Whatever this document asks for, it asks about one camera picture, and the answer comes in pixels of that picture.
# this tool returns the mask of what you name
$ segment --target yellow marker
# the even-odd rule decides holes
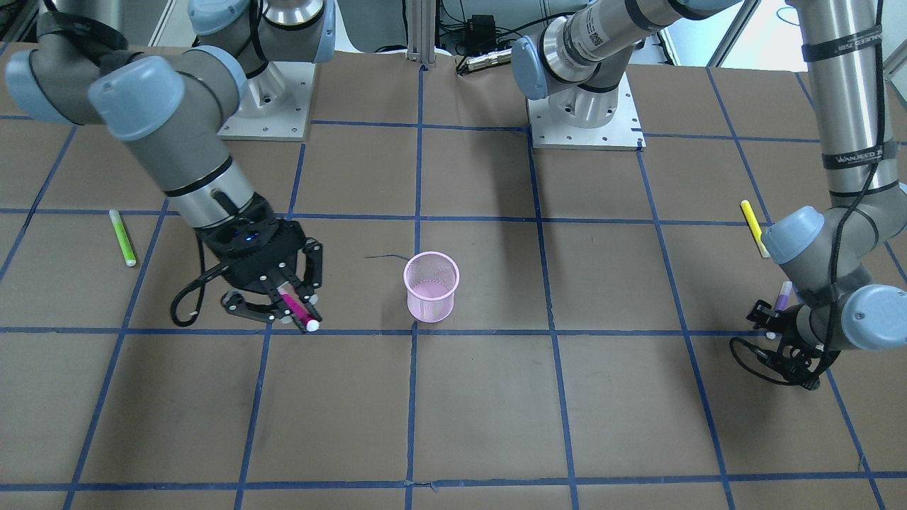
[[[753,213],[753,208],[749,205],[749,201],[741,201],[740,210],[743,211],[746,224],[749,225],[749,231],[753,234],[753,240],[756,241],[759,253],[763,259],[768,259],[768,250],[766,250],[765,244],[762,244],[762,229],[759,227],[759,222],[756,221],[756,215]]]
[[[133,267],[135,266],[135,253],[132,252],[132,244],[129,242],[129,236],[126,235],[126,226],[122,224],[120,212],[111,209],[110,216],[111,223],[113,223],[113,231],[116,232],[116,240],[120,242],[122,257],[126,260],[127,266]]]

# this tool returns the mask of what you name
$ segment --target pink pencil cup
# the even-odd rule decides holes
[[[460,269],[450,257],[424,251],[412,257],[403,269],[406,306],[417,320],[438,322],[454,309],[454,291],[460,284]]]

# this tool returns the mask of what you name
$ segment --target blue tape line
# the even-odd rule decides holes
[[[870,474],[864,471],[827,471],[804,473],[754,473],[728,475],[732,482],[770,482],[783,480],[864,480]],[[876,479],[901,480],[907,479],[907,471],[875,471],[872,477]],[[702,484],[719,483],[720,475],[672,475],[672,476],[587,476],[578,477],[576,485],[662,485],[662,484]],[[478,486],[542,486],[542,485],[569,485],[569,478],[536,478],[508,479],[493,478],[487,480],[441,479],[434,480],[430,485],[437,487],[478,487]],[[408,484],[405,480],[358,480],[358,481],[269,481],[248,482],[245,490],[275,490],[275,489],[403,489]],[[72,487],[72,484],[0,484],[0,493],[15,492],[60,492]],[[138,482],[138,483],[86,483],[76,485],[76,492],[85,491],[215,491],[236,490],[236,482]]]
[[[712,437],[712,446],[715,448],[715,458],[718,463],[718,472],[721,474],[721,483],[725,488],[725,498],[730,510],[736,510],[734,496],[731,493],[731,485],[727,479],[727,467],[725,466],[725,457],[721,452],[721,441],[718,439],[718,431],[715,427],[715,419],[712,417],[712,409],[708,403],[706,385],[702,381],[702,374],[699,371],[699,364],[696,359],[696,351],[693,349],[693,342],[690,339],[687,319],[683,313],[683,305],[680,303],[680,292],[678,291],[677,281],[674,279],[674,270],[671,268],[671,260],[668,256],[668,245],[665,242],[664,232],[661,230],[660,219],[658,218],[658,208],[655,205],[655,196],[652,194],[652,187],[649,183],[649,174],[646,172],[646,163],[642,161],[642,152],[636,152],[636,159],[639,163],[639,171],[642,174],[642,182],[646,188],[646,196],[649,198],[649,207],[652,209],[652,219],[655,221],[655,232],[658,234],[658,245],[661,248],[661,257],[665,262],[665,271],[668,273],[668,283],[671,287],[671,295],[674,298],[674,307],[677,309],[680,328],[683,331],[684,343],[687,346],[689,362],[693,368],[693,376],[696,379],[696,386],[699,390],[699,398],[702,400],[702,408],[708,424],[708,433]]]
[[[415,216],[404,216],[400,214],[322,214],[316,212],[294,212],[292,215],[289,215],[288,218],[309,220],[415,220]]]
[[[735,140],[733,136],[724,134],[685,134],[673,132],[647,132],[646,136],[652,138],[689,138],[694,140]],[[772,136],[737,136],[736,140],[747,142],[785,142],[785,143],[819,143],[815,138],[776,138]]]
[[[545,250],[545,229],[541,221],[541,196],[539,179],[532,157],[532,131],[526,132],[526,150],[529,157],[529,174],[532,180],[532,207],[535,209],[535,228],[539,236],[539,257],[541,259],[541,281],[545,288],[545,311],[548,314],[548,329],[551,335],[551,352],[554,356],[554,376],[558,383],[558,404],[561,408],[561,428],[564,436],[564,455],[567,462],[567,479],[570,481],[571,508],[580,510],[580,493],[576,486],[576,469],[573,464],[573,441],[570,433],[570,417],[567,414],[567,395],[564,389],[563,366],[561,365],[561,344],[554,325],[554,307],[551,303],[551,281],[548,273],[548,254]]]
[[[873,471],[874,478],[907,478],[907,471]]]
[[[0,214],[25,214],[28,209],[0,208]],[[101,209],[37,209],[35,214],[82,214],[82,215],[107,215],[107,210]],[[134,210],[120,211],[123,216],[157,216],[159,211]],[[167,216],[179,216],[177,211],[167,211]],[[288,212],[285,218],[292,219],[318,219],[318,220],[384,220],[384,221],[499,221],[503,223],[532,223],[535,218],[522,216],[404,216],[397,214],[331,214],[331,213],[309,213],[309,212]],[[634,218],[542,218],[543,223],[594,223],[594,224],[627,224],[627,225],[651,225],[653,220],[639,220]],[[690,225],[690,226],[728,226],[741,227],[746,226],[745,221],[711,221],[711,220],[660,220],[662,225]],[[764,227],[771,226],[773,223],[760,221]]]
[[[420,216],[421,221],[500,221],[503,223],[532,223],[535,218],[519,216]]]
[[[907,282],[907,274],[904,273],[904,268],[901,265],[901,262],[898,260],[897,255],[894,254],[892,245],[888,241],[885,242],[885,249],[888,250],[888,254],[892,256],[892,262],[894,262],[894,267],[898,269],[898,272],[901,273],[901,278],[904,282]]]
[[[88,432],[85,434],[85,440],[82,443],[82,451],[79,454],[79,461],[75,465],[72,486],[66,493],[66,500],[63,503],[63,510],[70,510],[70,508],[72,508],[73,506],[75,487],[79,484],[79,480],[82,478],[82,471],[85,468],[85,460],[88,458],[88,451],[92,447],[94,432],[97,430],[98,422],[101,419],[101,411],[104,407],[104,401],[107,398],[108,390],[110,390],[111,380],[113,379],[113,371],[116,368],[117,360],[120,358],[122,344],[126,338],[126,329],[129,327],[129,321],[132,319],[132,312],[135,310],[135,303],[139,300],[139,291],[141,290],[141,285],[145,280],[145,275],[148,273],[148,264],[151,261],[151,254],[154,252],[154,247],[157,244],[158,237],[161,234],[161,227],[163,227],[164,218],[166,218],[164,212],[168,207],[169,201],[167,199],[164,199],[164,202],[161,205],[161,214],[160,216],[158,216],[158,222],[154,226],[154,233],[151,235],[151,242],[149,242],[148,244],[148,249],[145,252],[145,257],[142,259],[141,267],[139,268],[139,277],[136,279],[135,286],[133,286],[132,288],[132,296],[129,299],[129,306],[126,307],[126,314],[122,318],[120,334],[117,336],[116,343],[113,346],[111,360],[107,365],[107,372],[104,374],[104,381],[101,384],[101,392],[98,395],[97,403],[94,406],[92,421],[88,426]]]
[[[796,82],[800,84],[800,89],[803,91],[803,95],[806,96],[806,100],[809,102],[810,108],[815,110],[815,103],[813,103],[813,96],[806,90],[806,84],[803,83],[803,78],[800,77],[800,73],[794,73]]]
[[[424,73],[427,70],[428,68],[424,65],[419,67],[418,127],[415,134],[415,232],[413,253],[419,253],[422,250],[422,140],[424,131]]]
[[[734,140],[733,136],[725,134],[686,134],[682,132],[646,132],[649,138],[689,138],[693,140]]]
[[[425,129],[444,129],[452,131],[498,131],[498,132],[528,132],[528,127],[517,126],[454,126],[449,124],[424,124]]]
[[[405,483],[403,480],[365,480],[356,482],[249,482],[246,484],[247,491],[272,489],[402,489],[404,487]]]
[[[409,351],[409,403],[406,407],[406,479],[413,480],[415,459],[415,375],[416,361],[418,360],[419,331],[417,322],[413,322],[412,347]],[[405,508],[413,508],[413,488],[406,486]]]
[[[745,142],[784,142],[784,143],[820,143],[815,138],[774,138],[768,136],[738,136],[738,140]]]
[[[306,159],[306,145],[304,143],[299,145],[299,157],[296,161],[296,176],[293,178],[293,191],[289,195],[289,209],[287,210],[287,218],[293,218],[293,207],[296,206],[296,199],[299,195],[299,181],[302,179],[302,165],[303,161]]]
[[[61,333],[74,335],[109,335],[123,331],[118,328],[57,328],[57,327],[0,327],[2,333],[46,334]],[[264,334],[264,329],[189,329],[189,328],[126,328],[127,335],[171,335],[171,336],[222,336],[222,337],[249,337]],[[590,336],[590,337],[680,337],[684,332],[680,329],[555,329],[562,336]],[[457,336],[457,337],[526,337],[550,335],[550,329],[418,329],[419,335],[427,336]],[[691,329],[687,333],[691,337],[759,337],[764,332],[753,330],[706,330]],[[295,329],[272,329],[271,336],[295,337],[299,332]],[[308,335],[323,337],[404,337],[412,334],[410,329],[319,329]]]
[[[869,478],[869,485],[873,489],[873,494],[875,495],[875,502],[879,505],[880,510],[884,510],[885,503],[882,500],[882,493],[879,492],[879,486],[875,483],[873,478],[873,470],[869,467],[869,459],[866,458],[866,452],[863,450],[863,445],[860,444],[860,438],[856,435],[856,429],[853,428],[853,421],[850,419],[850,413],[847,412],[847,408],[844,406],[844,399],[841,398],[841,391],[838,389],[837,383],[834,382],[834,375],[832,370],[829,368],[825,371],[826,376],[828,377],[828,384],[832,387],[832,392],[834,393],[834,400],[837,401],[838,407],[841,409],[841,415],[844,416],[844,423],[847,425],[847,431],[850,432],[851,439],[853,440],[853,447],[856,449],[856,453],[860,456],[861,463],[863,464],[863,470]]]
[[[70,143],[73,142],[73,137],[75,136],[76,129],[77,126],[73,126],[73,128],[69,130],[69,135],[66,136],[66,140],[63,142],[63,147],[61,147],[60,152],[57,153],[57,158],[54,161],[54,164],[51,166],[51,170],[47,173],[47,178],[44,179],[44,184],[41,185],[41,189],[38,190],[38,194],[35,195],[34,201],[32,202],[32,207],[28,210],[28,216],[25,217],[22,228],[19,229],[19,234],[15,236],[13,247],[10,248],[9,253],[6,254],[6,260],[4,260],[3,266],[0,267],[0,281],[3,281],[3,277],[6,276],[6,271],[9,270],[9,265],[13,262],[15,253],[19,250],[19,245],[22,244],[22,239],[25,237],[25,232],[28,230],[28,225],[30,225],[32,222],[34,212],[38,209],[38,204],[41,203],[41,200],[44,198],[44,194],[47,193],[47,188],[50,186],[51,181],[54,179],[54,176],[57,173],[57,170],[60,168],[60,163],[63,162],[63,157],[66,155],[66,151],[69,150]]]
[[[312,121],[311,123],[330,126],[417,127],[417,124],[413,123],[369,123],[360,121]]]
[[[119,328],[27,328],[27,327],[1,327],[0,333],[24,333],[43,335],[46,333],[60,333],[63,335],[110,335],[119,333]]]
[[[235,483],[194,483],[180,484],[166,482],[162,484],[149,483],[100,483],[100,484],[79,484],[76,492],[84,491],[222,491],[236,490]]]
[[[265,338],[261,342],[261,360],[258,363],[258,379],[255,383],[255,396],[252,399],[252,412],[249,415],[249,431],[246,434],[246,447],[242,453],[242,466],[239,469],[239,483],[236,488],[234,510],[241,510],[242,498],[246,491],[246,478],[249,474],[249,460],[252,458],[252,443],[255,441],[255,427],[258,424],[258,409],[261,406],[261,390],[265,386],[265,370],[268,368],[268,352],[271,345],[271,325],[265,328]]]
[[[3,492],[62,492],[69,490],[70,484],[0,484]]]
[[[30,210],[22,208],[0,208],[0,214],[26,214]],[[107,209],[43,209],[38,208],[34,210],[35,214],[81,214],[81,215],[99,215],[106,216],[109,210]],[[161,214],[160,211],[151,211],[151,210],[120,210],[122,216],[154,216],[157,217],[158,214]],[[176,211],[167,211],[166,216],[179,216],[180,214]]]
[[[746,175],[749,176],[749,181],[753,184],[753,191],[756,193],[756,199],[759,201],[759,207],[762,208],[762,213],[765,214],[766,221],[772,222],[772,217],[768,214],[766,202],[762,200],[762,193],[759,192],[759,186],[758,184],[756,184],[756,176],[753,175],[753,170],[749,167],[749,161],[746,159],[746,154],[743,152],[743,145],[740,144],[740,138],[737,136],[736,130],[734,129],[734,123],[731,122],[731,116],[727,112],[725,101],[724,99],[722,99],[721,92],[718,90],[718,84],[715,83],[715,76],[712,75],[712,71],[708,68],[706,68],[706,74],[708,74],[708,80],[712,83],[712,90],[715,91],[715,96],[718,99],[718,105],[721,106],[721,112],[725,115],[727,128],[731,130],[731,136],[734,137],[734,144],[737,147],[737,151],[740,152],[740,161],[743,162],[743,166],[746,169]]]
[[[730,478],[732,482],[773,482],[781,480],[861,480],[867,477],[868,475],[863,471],[728,475],[728,478]]]

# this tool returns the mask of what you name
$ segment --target metal mounting plate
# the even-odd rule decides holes
[[[627,75],[620,78],[620,102],[611,122],[600,128],[578,128],[551,114],[548,98],[529,103],[532,146],[536,149],[636,151],[646,146]]]
[[[315,90],[315,64],[308,62],[275,62],[293,93],[279,110],[262,117],[233,115],[220,128],[223,140],[270,140],[304,142]]]

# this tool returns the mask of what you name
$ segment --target grid of blue tape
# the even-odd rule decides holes
[[[0,47],[0,54],[6,49],[6,44]],[[135,308],[135,304],[141,289],[141,285],[144,281],[145,271],[148,267],[151,255],[153,253],[154,247],[157,243],[158,236],[161,232],[161,226],[163,220],[167,216],[175,215],[175,211],[169,211],[169,204],[165,200],[161,205],[161,208],[158,211],[122,211],[124,215],[136,215],[136,216],[156,216],[157,223],[154,229],[154,232],[151,236],[151,241],[149,243],[148,249],[145,251],[145,258],[140,266],[140,272],[138,279],[136,280],[135,286],[132,290],[132,296],[130,298],[129,306],[127,308],[126,314],[123,318],[122,325],[119,328],[11,328],[11,327],[0,327],[0,333],[45,333],[45,332],[63,332],[63,333],[73,333],[73,334],[98,334],[98,333],[108,333],[116,334],[117,340],[113,353],[111,355],[110,362],[108,364],[107,371],[105,373],[104,381],[102,383],[102,388],[95,405],[95,410],[92,415],[92,420],[89,425],[88,432],[83,442],[83,447],[79,455],[79,459],[73,473],[73,479],[69,484],[0,484],[0,492],[28,492],[28,491],[64,491],[66,492],[66,499],[63,504],[63,510],[68,510],[73,503],[73,498],[76,492],[79,491],[117,491],[117,490],[234,490],[236,491],[236,499],[234,508],[239,510],[242,507],[243,496],[248,490],[267,490],[267,489],[327,489],[327,488],[395,488],[405,490],[405,510],[411,510],[412,508],[412,494],[414,487],[417,486],[428,486],[428,484],[415,483],[413,480],[414,477],[414,431],[415,431],[415,384],[416,384],[416,353],[417,353],[417,343],[418,337],[420,335],[548,335],[551,337],[551,346],[552,353],[554,356],[554,365],[558,385],[558,397],[561,407],[561,423],[563,427],[563,437],[565,445],[565,453],[568,467],[568,475],[565,478],[543,478],[536,480],[512,480],[512,479],[492,479],[492,480],[470,480],[470,479],[456,479],[456,480],[435,480],[431,483],[431,486],[434,487],[445,487],[445,486],[517,486],[517,485],[565,485],[570,488],[571,491],[571,507],[573,510],[579,510],[580,500],[578,496],[578,486],[580,485],[645,485],[645,484],[685,484],[685,483],[720,483],[725,489],[728,508],[734,510],[735,503],[734,497],[731,490],[731,482],[745,482],[745,481],[771,481],[771,480],[835,480],[835,479],[865,479],[869,482],[872,487],[873,494],[875,495],[876,502],[880,509],[885,508],[884,501],[879,492],[878,486],[876,484],[877,479],[888,479],[888,478],[907,478],[907,472],[902,471],[873,471],[870,468],[869,460],[864,454],[863,448],[860,444],[859,437],[857,436],[856,430],[853,427],[853,423],[847,412],[847,408],[844,404],[844,400],[841,397],[840,391],[834,381],[834,375],[830,372],[828,375],[828,380],[830,386],[834,392],[836,402],[842,412],[844,422],[847,425],[848,431],[851,434],[853,440],[854,448],[856,449],[858,455],[862,459],[863,471],[862,472],[815,472],[815,473],[767,473],[767,474],[730,474],[727,472],[724,462],[724,456],[721,450],[721,444],[718,438],[717,429],[715,426],[714,419],[711,414],[711,409],[708,401],[708,395],[706,392],[705,385],[703,384],[701,374],[699,372],[696,351],[693,349],[691,338],[694,336],[708,336],[708,337],[727,337],[734,335],[744,335],[744,336],[754,336],[757,333],[754,331],[715,331],[715,330],[692,330],[687,327],[687,322],[684,317],[683,307],[680,302],[679,293],[677,284],[674,280],[673,269],[671,268],[670,257],[668,253],[668,247],[665,242],[661,226],[662,225],[733,225],[733,226],[743,226],[745,225],[742,221],[666,221],[662,220],[658,216],[658,208],[655,203],[654,197],[652,195],[652,190],[649,185],[649,177],[646,173],[645,161],[643,158],[642,151],[637,151],[637,159],[639,162],[639,170],[642,176],[642,180],[646,189],[646,194],[649,199],[649,206],[652,213],[651,220],[633,220],[633,219],[567,219],[567,218],[546,218],[543,216],[541,211],[541,202],[539,197],[538,182],[536,176],[535,163],[532,158],[532,136],[528,128],[524,127],[471,127],[471,126],[457,126],[457,125],[444,125],[444,124],[426,124],[423,122],[424,114],[424,72],[426,70],[421,68],[419,70],[419,96],[418,96],[418,121],[417,123],[360,123],[360,122],[342,122],[342,121],[313,121],[315,124],[338,124],[338,125],[367,125],[367,126],[380,126],[380,127],[409,127],[416,128],[417,130],[417,149],[416,149],[416,194],[415,194],[415,205],[414,205],[414,215],[405,216],[405,215],[358,215],[358,214],[303,214],[296,213],[293,211],[293,204],[296,202],[297,193],[299,190],[300,180],[302,178],[303,172],[303,163],[305,160],[305,144],[300,146],[298,161],[297,161],[297,171],[296,176],[293,182],[292,196],[290,200],[290,206],[287,211],[287,216],[289,218],[325,218],[325,219],[356,219],[356,220],[375,220],[375,221],[413,221],[414,222],[414,252],[418,252],[420,249],[420,238],[421,238],[421,222],[422,221],[513,221],[513,222],[534,222],[536,224],[538,237],[539,237],[539,251],[541,258],[541,269],[542,269],[542,280],[545,289],[545,302],[546,309],[548,313],[548,329],[494,329],[494,330],[485,330],[485,329],[419,329],[417,324],[414,323],[412,328],[409,330],[397,330],[397,329],[329,329],[321,330],[317,335],[395,335],[395,336],[405,336],[409,335],[412,339],[411,347],[411,359],[410,359],[410,378],[409,378],[409,403],[408,403],[408,417],[407,417],[407,469],[406,469],[406,479],[405,480],[371,480],[371,481],[327,481],[327,482],[307,482],[307,481],[285,481],[285,482],[247,482],[246,477],[249,471],[249,460],[252,455],[252,445],[255,437],[256,424],[258,421],[258,407],[261,400],[261,392],[264,387],[264,381],[266,376],[267,364],[268,364],[268,351],[271,337],[274,335],[296,335],[297,333],[292,330],[281,330],[281,329],[272,329],[270,326],[267,326],[264,329],[136,329],[130,328],[129,322],[132,318],[132,312]],[[714,140],[731,140],[734,141],[736,147],[740,153],[740,158],[744,167],[746,168],[747,175],[753,185],[754,192],[759,201],[759,205],[762,208],[763,213],[766,217],[765,225],[771,224],[771,217],[769,216],[768,209],[762,200],[761,192],[756,183],[756,178],[752,173],[749,163],[746,159],[746,154],[743,150],[741,141],[761,141],[761,142],[791,142],[791,143],[819,143],[818,140],[812,139],[786,139],[786,138],[766,138],[766,137],[742,137],[736,134],[734,125],[730,118],[730,115],[727,112],[727,108],[724,104],[724,99],[721,96],[721,92],[718,89],[718,86],[715,82],[714,76],[707,69],[709,80],[714,89],[717,101],[721,107],[721,110],[727,121],[727,126],[731,132],[731,136],[710,136],[710,135],[694,135],[694,134],[674,134],[674,133],[656,133],[656,132],[647,132],[646,136],[649,137],[678,137],[678,138],[689,138],[689,139],[714,139]],[[813,99],[810,97],[809,92],[806,90],[803,81],[800,76],[796,76],[797,81],[800,83],[800,86],[803,89],[803,92],[809,101],[813,104]],[[30,120],[28,117],[23,115],[0,115],[0,120]],[[531,218],[522,218],[522,217],[485,217],[485,216],[424,216],[421,213],[421,190],[422,190],[422,135],[424,129],[437,129],[437,130],[466,130],[466,131],[506,131],[506,132],[525,132],[527,139],[527,148],[529,151],[529,162],[530,162],[530,173],[532,177],[532,196],[535,208],[535,215]],[[73,128],[69,135],[67,136],[61,150],[59,151],[54,165],[51,170],[48,172],[44,184],[42,185],[40,191],[36,195],[34,202],[29,209],[2,209],[0,208],[0,214],[9,213],[9,214],[25,214],[26,218],[24,224],[20,229],[13,247],[10,249],[9,253],[4,259],[3,266],[0,267],[0,280],[5,275],[6,271],[9,268],[15,253],[18,250],[19,245],[23,237],[26,234],[28,226],[35,214],[106,214],[107,211],[101,210],[67,210],[67,209],[41,209],[40,202],[44,196],[44,193],[47,190],[51,180],[56,174],[57,169],[63,157],[65,156],[66,150],[69,148],[73,136],[75,134],[76,128]],[[681,329],[678,330],[634,330],[634,331],[625,331],[625,330],[571,330],[571,329],[557,329],[554,322],[554,314],[551,305],[551,284],[549,282],[548,275],[548,264],[547,264],[547,255],[545,251],[545,241],[544,241],[544,228],[545,223],[560,223],[560,222],[571,222],[571,223],[625,223],[625,224],[644,224],[644,225],[653,225],[658,234],[658,242],[661,248],[662,257],[665,263],[665,269],[668,273],[668,280],[671,287],[672,296],[675,302],[675,307],[677,309],[678,319],[680,322]],[[905,274],[903,266],[895,255],[890,244],[885,243],[885,247],[890,254],[895,266],[898,271],[901,273],[902,278],[907,282],[907,274]],[[258,378],[255,387],[255,395],[253,398],[252,411],[249,417],[249,429],[247,433],[244,455],[242,460],[242,465],[240,469],[239,479],[237,482],[224,482],[224,483],[202,483],[202,484],[179,484],[179,483],[83,483],[80,478],[82,471],[84,469],[85,460],[88,456],[88,452],[91,448],[93,436],[97,428],[98,420],[102,413],[104,400],[106,398],[107,392],[110,388],[111,379],[113,376],[113,371],[116,367],[117,359],[120,355],[122,348],[122,343],[127,335],[261,335],[263,334],[262,342],[262,351],[261,351],[261,360],[259,364]],[[572,454],[572,442],[571,442],[571,432],[570,432],[570,419],[567,411],[566,396],[564,391],[563,384],[563,370],[561,367],[561,358],[560,358],[560,346],[558,342],[559,335],[593,335],[593,336],[682,336],[687,346],[687,351],[689,355],[690,364],[694,373],[694,377],[697,382],[697,387],[699,395],[702,401],[703,412],[708,424],[709,433],[712,438],[713,446],[715,448],[717,466],[719,470],[719,475],[704,475],[704,476],[643,476],[643,477],[626,477],[626,476],[612,476],[612,477],[577,477],[575,474],[575,469],[573,465],[573,454]]]

